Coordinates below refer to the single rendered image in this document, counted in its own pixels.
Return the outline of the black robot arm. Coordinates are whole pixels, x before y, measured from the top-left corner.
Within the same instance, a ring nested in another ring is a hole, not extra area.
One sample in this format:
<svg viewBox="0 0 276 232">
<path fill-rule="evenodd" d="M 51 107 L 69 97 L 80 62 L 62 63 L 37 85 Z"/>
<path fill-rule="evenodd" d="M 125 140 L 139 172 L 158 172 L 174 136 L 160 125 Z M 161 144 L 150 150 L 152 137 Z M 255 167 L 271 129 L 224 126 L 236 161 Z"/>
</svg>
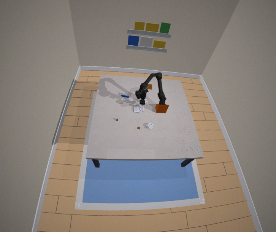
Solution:
<svg viewBox="0 0 276 232">
<path fill-rule="evenodd" d="M 148 79 L 144 83 L 142 83 L 140 85 L 140 89 L 135 92 L 135 95 L 136 95 L 137 99 L 142 98 L 141 95 L 145 96 L 146 93 L 148 92 L 148 89 L 146 89 L 146 87 L 147 87 L 148 83 L 151 81 L 151 79 L 154 76 L 156 77 L 157 82 L 158 82 L 158 88 L 159 88 L 158 97 L 160 99 L 159 104 L 160 105 L 165 105 L 166 97 L 165 97 L 164 92 L 162 90 L 162 81 L 161 81 L 161 79 L 162 79 L 162 73 L 161 72 L 159 72 L 159 73 L 151 73 L 151 75 L 148 77 Z"/>
</svg>

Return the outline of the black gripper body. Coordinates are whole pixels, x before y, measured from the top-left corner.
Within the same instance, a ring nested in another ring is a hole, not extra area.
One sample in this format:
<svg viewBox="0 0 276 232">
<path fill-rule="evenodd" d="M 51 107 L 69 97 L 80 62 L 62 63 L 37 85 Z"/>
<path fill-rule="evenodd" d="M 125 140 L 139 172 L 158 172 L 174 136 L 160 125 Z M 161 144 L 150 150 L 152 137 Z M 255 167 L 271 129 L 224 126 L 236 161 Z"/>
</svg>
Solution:
<svg viewBox="0 0 276 232">
<path fill-rule="evenodd" d="M 146 98 L 146 95 L 145 96 L 143 96 L 143 95 L 141 95 L 141 101 L 140 101 L 140 104 L 142 104 L 142 105 L 145 105 L 145 98 Z"/>
</svg>

